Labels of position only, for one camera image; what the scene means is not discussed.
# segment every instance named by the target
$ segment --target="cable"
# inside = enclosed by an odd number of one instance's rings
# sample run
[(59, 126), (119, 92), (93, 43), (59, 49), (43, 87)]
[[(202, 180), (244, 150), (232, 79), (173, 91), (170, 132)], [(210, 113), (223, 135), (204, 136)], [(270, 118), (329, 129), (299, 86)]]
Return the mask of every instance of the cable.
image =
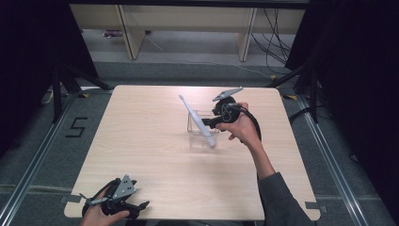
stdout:
[(223, 121), (230, 121), (232, 119), (231, 113), (228, 109), (228, 105), (223, 105), (222, 106), (222, 112), (221, 112), (222, 120)]
[(256, 38), (253, 34), (251, 34), (252, 38), (255, 40), (255, 43), (261, 48), (261, 50), (263, 50), (264, 52), (266, 52), (267, 54), (271, 55), (273, 58), (275, 58), (276, 60), (278, 60), (279, 62), (285, 64), (285, 60), (280, 58), (279, 56), (277, 56), (275, 53), (271, 52), (270, 50), (268, 50), (266, 47), (264, 47)]
[[(144, 35), (144, 37), (146, 37), (147, 40), (149, 40), (156, 48), (161, 50), (163, 53), (166, 52), (164, 49), (159, 47), (152, 39), (150, 39), (147, 35)], [(271, 76), (266, 75), (264, 73), (253, 71), (253, 70), (250, 70), (250, 69), (246, 69), (246, 68), (243, 68), (243, 67), (240, 67), (240, 66), (237, 66), (237, 65), (233, 65), (233, 64), (219, 64), (219, 63), (214, 63), (214, 62), (211, 62), (211, 61), (197, 62), (197, 61), (191, 61), (191, 60), (186, 60), (186, 59), (176, 59), (176, 58), (171, 58), (171, 57), (169, 57), (169, 59), (172, 59), (172, 60), (177, 61), (177, 62), (188, 62), (188, 63), (193, 63), (193, 64), (213, 64), (213, 65), (221, 65), (221, 66), (231, 66), (231, 67), (235, 67), (235, 68), (238, 68), (240, 70), (247, 71), (247, 72), (250, 72), (250, 73), (258, 73), (258, 74), (260, 74), (260, 75), (262, 75), (264, 77), (267, 77), (267, 78), (271, 79)]]
[(310, 107), (303, 108), (302, 110), (296, 112), (294, 115), (288, 117), (288, 121), (290, 122), (290, 124), (292, 124), (296, 118), (298, 118), (300, 115), (304, 113), (310, 112), (310, 110), (311, 110)]
[(92, 198), (86, 198), (82, 193), (79, 193), (79, 195), (81, 197), (83, 197), (85, 200), (89, 200), (90, 202), (95, 200), (103, 191), (105, 191), (107, 188), (109, 188), (110, 186), (114, 186), (116, 185), (118, 182), (120, 182), (120, 178), (117, 178), (113, 181), (108, 182), (108, 184), (106, 184), (105, 186), (103, 186), (103, 188), (101, 188)]
[(289, 47), (281, 47), (280, 45), (277, 45), (277, 44), (273, 43), (270, 39), (268, 39), (268, 38), (264, 35), (264, 33), (262, 33), (262, 36), (263, 36), (263, 38), (266, 39), (268, 42), (271, 42), (272, 45), (274, 45), (274, 46), (276, 46), (276, 47), (279, 47), (279, 48), (283, 48), (283, 49), (286, 50), (286, 51), (291, 51), (291, 48), (289, 48)]
[(284, 50), (284, 48), (282, 46), (283, 41), (279, 38), (279, 23), (278, 23), (278, 19), (279, 19), (279, 9), (275, 8), (275, 33), (276, 33), (276, 38), (279, 41), (279, 47), (280, 47), (281, 53), (284, 56), (284, 59), (287, 60), (288, 55), (287, 55), (287, 53), (285, 53), (285, 50)]
[(259, 140), (262, 140), (261, 127), (259, 126), (259, 123), (256, 120), (256, 118), (248, 111), (248, 109), (244, 108), (243, 106), (241, 106), (240, 111), (243, 112), (246, 116), (248, 116), (252, 120), (256, 132), (258, 134)]
[[(274, 36), (274, 34), (275, 34), (275, 32), (274, 32), (274, 27), (272, 26), (272, 28), (273, 28), (273, 33), (272, 33), (272, 37), (270, 38), (270, 42), (269, 42), (269, 44), (267, 45), (267, 50), (269, 50), (269, 48), (270, 48), (270, 43), (271, 43), (271, 41), (273, 40), (273, 36)], [(268, 65), (269, 65), (269, 63), (268, 63), (268, 61), (267, 61), (267, 53), (266, 53), (266, 65), (267, 65), (267, 67), (269, 67)]]
[(279, 10), (278, 10), (277, 8), (275, 8), (275, 26), (272, 25), (272, 23), (271, 23), (271, 21), (270, 21), (268, 15), (267, 15), (267, 12), (266, 12), (266, 9), (265, 9), (265, 8), (263, 9), (263, 12), (264, 12), (264, 15), (265, 15), (266, 18), (267, 18), (267, 21), (268, 21), (269, 24), (270, 24), (270, 27), (272, 28), (273, 34), (276, 35), (276, 38), (278, 39), (279, 43), (282, 44), (282, 45), (284, 45), (284, 46), (285, 46), (286, 48), (288, 48), (289, 50), (291, 50), (291, 47), (288, 46), (287, 44), (285, 44), (284, 41), (282, 41), (282, 40), (279, 38), (279, 24), (278, 24)]

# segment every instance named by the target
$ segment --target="gray carpet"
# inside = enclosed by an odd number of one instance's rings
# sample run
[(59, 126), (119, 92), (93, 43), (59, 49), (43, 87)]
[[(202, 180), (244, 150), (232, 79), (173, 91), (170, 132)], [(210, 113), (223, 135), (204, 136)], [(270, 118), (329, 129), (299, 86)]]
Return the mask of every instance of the gray carpet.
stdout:
[[(96, 63), (102, 81), (108, 85), (165, 85), (165, 86), (229, 86), (263, 87), (271, 82), (272, 73), (267, 67), (246, 67), (264, 75), (248, 72), (232, 66), (219, 65), (178, 65), (178, 64), (129, 64)], [(286, 69), (272, 68), (287, 73)], [(82, 86), (91, 85), (79, 79)], [(294, 94), (295, 79), (279, 87), (283, 95)], [(78, 219), (63, 215), (62, 196), (68, 195), (85, 160), (90, 143), (95, 135), (111, 94), (95, 92), (87, 98), (74, 101), (31, 189), (11, 225), (76, 225)], [(300, 110), (297, 101), (283, 100), (287, 116)], [(350, 160), (350, 149), (344, 142), (339, 129), (328, 115), (326, 108), (319, 108), (319, 125), (328, 144), (336, 154), (345, 176), (353, 188), (371, 225), (394, 225), (381, 200), (374, 191), (362, 168)], [(24, 170), (40, 146), (53, 117), (52, 106), (38, 109), (36, 117), (20, 137), (21, 146), (9, 150), (0, 160), (0, 204), (7, 200), (10, 191), (22, 177)], [(81, 137), (70, 127), (76, 117), (86, 117), (77, 122), (86, 127)], [(311, 130), (303, 116), (292, 124), (295, 138), (317, 201), (327, 209), (318, 220), (318, 225), (353, 225), (347, 209), (328, 171)]]

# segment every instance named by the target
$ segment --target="black cable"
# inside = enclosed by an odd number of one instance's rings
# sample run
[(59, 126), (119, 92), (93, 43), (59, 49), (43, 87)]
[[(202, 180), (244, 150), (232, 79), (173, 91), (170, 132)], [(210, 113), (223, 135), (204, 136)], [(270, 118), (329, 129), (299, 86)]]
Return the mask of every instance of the black cable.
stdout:
[(281, 52), (282, 52), (284, 58), (285, 58), (285, 56), (288, 57), (287, 53), (285, 53), (285, 51), (284, 51), (285, 48), (283, 47), (283, 45), (284, 45), (286, 48), (288, 48), (289, 50), (291, 50), (291, 48), (290, 48), (287, 44), (285, 44), (284, 41), (282, 41), (282, 40), (279, 38), (279, 24), (278, 24), (279, 10), (278, 10), (277, 8), (275, 8), (275, 25), (272, 25), (272, 22), (270, 21), (270, 18), (269, 18), (269, 16), (267, 15), (267, 12), (266, 12), (266, 9), (265, 9), (265, 8), (263, 9), (263, 12), (264, 12), (264, 15), (266, 16), (267, 21), (269, 22), (269, 25), (270, 25), (270, 27), (272, 28), (272, 31), (273, 31), (272, 37), (271, 37), (271, 39), (270, 39), (270, 42), (271, 42), (271, 40), (273, 39), (273, 36), (276, 36), (276, 39), (279, 41), (279, 48), (280, 48), (280, 50), (281, 50)]
[(244, 107), (241, 106), (240, 111), (246, 114), (248, 116), (253, 124), (255, 125), (256, 133), (258, 134), (259, 140), (262, 140), (262, 133), (261, 133), (261, 127), (259, 126), (258, 121), (255, 119), (255, 117)]
[(294, 122), (294, 120), (296, 118), (298, 118), (300, 115), (302, 115), (304, 113), (307, 113), (307, 112), (310, 112), (310, 111), (311, 111), (310, 107), (303, 108), (302, 110), (296, 112), (294, 115), (288, 117), (288, 121), (290, 122), (290, 124), (292, 124)]
[[(264, 33), (262, 33), (262, 36), (263, 36), (263, 38), (264, 39), (266, 39), (268, 42), (270, 42), (271, 40), (270, 39), (268, 39), (265, 35), (264, 35)], [(287, 48), (287, 47), (281, 47), (280, 45), (277, 45), (277, 44), (275, 44), (275, 43), (273, 43), (272, 42), (272, 45), (274, 45), (274, 46), (276, 46), (276, 47), (279, 47), (279, 48), (283, 48), (285, 51), (291, 51), (291, 48)]]
[(108, 182), (108, 184), (106, 184), (105, 186), (103, 186), (103, 188), (101, 188), (94, 196), (93, 196), (93, 200), (96, 199), (103, 191), (105, 191), (109, 186), (114, 185), (115, 183), (120, 182), (120, 179), (117, 178), (113, 181)]
[(277, 56), (275, 53), (271, 52), (270, 50), (268, 50), (266, 47), (264, 47), (254, 36), (253, 34), (251, 34), (252, 38), (255, 40), (255, 43), (267, 54), (271, 55), (273, 58), (275, 58), (276, 60), (278, 60), (279, 62), (285, 64), (285, 60), (280, 58), (279, 56)]
[(268, 62), (268, 60), (267, 60), (267, 53), (271, 53), (271, 52), (269, 51), (269, 47), (270, 47), (270, 42), (269, 42), (269, 45), (267, 46), (267, 52), (266, 52), (266, 57), (265, 57), (266, 66), (267, 66), (267, 68), (268, 68), (272, 73), (278, 73), (278, 72), (272, 70), (272, 69), (270, 68), (270, 66), (269, 66), (269, 62)]

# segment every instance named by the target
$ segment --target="white stick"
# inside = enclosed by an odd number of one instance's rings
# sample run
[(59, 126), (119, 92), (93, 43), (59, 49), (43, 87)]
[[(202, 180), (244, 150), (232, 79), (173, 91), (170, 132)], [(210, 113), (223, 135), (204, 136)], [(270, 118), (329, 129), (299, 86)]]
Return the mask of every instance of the white stick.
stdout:
[(211, 133), (206, 129), (205, 124), (203, 121), (200, 119), (200, 117), (197, 115), (196, 112), (191, 108), (191, 106), (185, 101), (183, 95), (179, 95), (180, 99), (182, 99), (185, 107), (187, 108), (188, 112), (190, 112), (191, 118), (193, 118), (193, 121), (196, 123), (198, 128), (200, 129), (200, 132), (206, 136), (209, 146), (214, 147), (216, 145), (216, 141), (214, 137), (212, 137)]

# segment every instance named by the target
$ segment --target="gray sleeve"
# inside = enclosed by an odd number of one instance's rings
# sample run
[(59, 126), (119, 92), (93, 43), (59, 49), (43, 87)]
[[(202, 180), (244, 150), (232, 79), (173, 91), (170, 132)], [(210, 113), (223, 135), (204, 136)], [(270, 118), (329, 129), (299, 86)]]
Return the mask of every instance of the gray sleeve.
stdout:
[(279, 172), (260, 180), (258, 187), (264, 201), (265, 225), (314, 225)]

